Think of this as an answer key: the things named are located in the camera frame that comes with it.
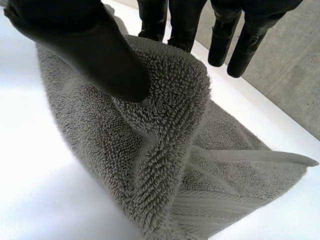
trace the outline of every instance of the gray towel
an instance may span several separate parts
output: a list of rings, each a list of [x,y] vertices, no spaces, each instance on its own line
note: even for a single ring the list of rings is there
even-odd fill
[[[288,191],[318,163],[272,152],[209,98],[206,67],[125,36],[151,76],[142,103],[98,91],[37,46],[56,123],[147,240],[204,240]]]

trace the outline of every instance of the white table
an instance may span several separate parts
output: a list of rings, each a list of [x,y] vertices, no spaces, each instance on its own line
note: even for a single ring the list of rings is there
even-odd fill
[[[111,0],[129,33],[136,9]],[[193,52],[206,64],[208,51]],[[208,66],[212,99],[271,149],[320,161],[320,142],[226,66]],[[320,167],[288,193],[211,240],[318,240]],[[0,16],[0,239],[141,240],[63,142],[50,114],[33,42]]]

